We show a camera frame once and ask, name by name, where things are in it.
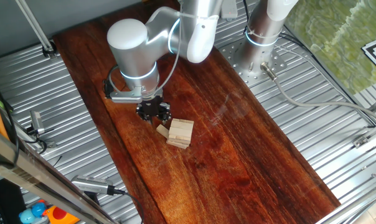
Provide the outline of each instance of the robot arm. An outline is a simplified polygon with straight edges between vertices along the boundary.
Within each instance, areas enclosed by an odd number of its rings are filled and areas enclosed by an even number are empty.
[[[239,66],[252,72],[253,67],[260,70],[260,64],[270,59],[284,20],[297,1],[260,1],[248,22],[245,47],[237,52]],[[107,96],[115,103],[137,103],[136,112],[144,120],[151,122],[153,116],[163,121],[170,119],[170,105],[162,102],[162,90],[158,90],[156,61],[165,54],[176,54],[179,44],[182,58],[192,63],[205,60],[214,45],[222,2],[184,0],[181,12],[161,7],[146,24],[135,19],[113,24],[108,31],[108,43],[131,91],[117,90]]]
[[[162,102],[162,90],[157,89],[156,61],[176,54],[180,41],[180,57],[192,63],[205,60],[214,45],[222,1],[185,0],[181,12],[161,7],[146,24],[135,19],[113,24],[108,43],[131,91],[116,91],[109,97],[115,103],[138,103],[137,113],[145,120],[151,121],[152,116],[169,119],[169,105]]]

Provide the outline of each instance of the corrugated metal surface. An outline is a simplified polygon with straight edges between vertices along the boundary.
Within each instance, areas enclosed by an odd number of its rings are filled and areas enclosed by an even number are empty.
[[[68,179],[75,175],[109,178],[117,188],[125,185],[105,147],[98,130],[68,70],[59,57],[49,60],[41,46],[31,47],[0,58],[0,90],[14,107],[14,118],[24,127],[30,126],[30,110],[40,111],[46,128],[54,131],[42,135],[55,141],[56,149],[48,149],[43,157]],[[26,203],[38,198],[23,191]],[[127,196],[99,196],[101,206],[123,223],[141,221]]]
[[[362,90],[354,96],[360,101],[360,103],[364,107],[369,108],[374,103],[376,103],[376,84]]]
[[[258,1],[248,1],[250,10],[255,2]],[[246,15],[242,1],[237,1],[237,6],[237,19],[219,21],[215,41],[219,49],[243,37]],[[290,49],[297,47],[284,40],[279,40],[278,44]],[[63,61],[43,58],[40,48],[32,47],[0,59],[0,89],[15,107],[15,118],[28,126],[29,110],[42,113],[45,126],[55,128],[43,138],[57,143],[57,149],[48,150],[44,157],[54,164],[62,156],[55,167],[69,179],[77,174],[109,177],[123,189],[123,181]],[[302,102],[345,101],[307,61],[278,51],[288,64],[288,70],[279,74],[279,79],[294,99]],[[267,78],[259,77],[250,82],[250,88],[341,202],[376,182],[376,139],[359,149],[352,144],[368,131],[368,123],[358,112],[341,106],[293,106]],[[27,203],[37,199],[27,192],[24,198]],[[113,217],[121,217],[125,223],[140,221],[130,198],[104,196],[100,203]]]
[[[297,45],[284,39],[277,44],[302,52]],[[225,49],[227,57],[233,45],[235,51],[239,41],[219,47],[219,50]],[[279,48],[276,50],[288,65],[285,72],[278,74],[278,80],[289,96],[308,103],[347,101],[309,62]],[[340,202],[348,201],[376,182],[376,139],[359,149],[352,143],[369,130],[369,123],[356,110],[343,106],[297,107],[288,103],[265,75],[247,83]]]

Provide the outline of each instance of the green surface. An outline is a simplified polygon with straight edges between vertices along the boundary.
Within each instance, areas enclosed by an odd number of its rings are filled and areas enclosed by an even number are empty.
[[[286,25],[351,93],[376,83],[361,49],[376,40],[376,0],[299,0]]]

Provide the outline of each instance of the metal mounting plate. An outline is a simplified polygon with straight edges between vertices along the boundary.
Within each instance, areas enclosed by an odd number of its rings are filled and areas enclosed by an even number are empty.
[[[268,76],[265,72],[249,72],[246,69],[243,69],[237,65],[237,62],[234,59],[235,52],[243,45],[245,40],[239,40],[232,44],[228,44],[222,48],[220,48],[221,54],[227,59],[229,64],[235,69],[235,71],[241,76],[242,80],[246,83],[247,86],[251,87],[256,83],[263,81],[264,79],[268,79]],[[280,55],[273,50],[272,53],[272,63],[270,64],[271,69],[276,73],[279,74],[286,70],[286,63],[280,57]]]

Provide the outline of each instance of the dark wood surface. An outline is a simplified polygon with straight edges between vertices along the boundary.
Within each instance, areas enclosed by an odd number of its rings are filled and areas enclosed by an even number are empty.
[[[166,144],[136,105],[105,99],[101,82],[116,63],[107,30],[125,18],[146,22],[158,7],[138,4],[54,37],[145,223],[315,223],[339,206],[217,50],[198,65],[180,60],[164,89],[173,116],[195,121],[186,150]],[[173,62],[158,61],[162,79]]]

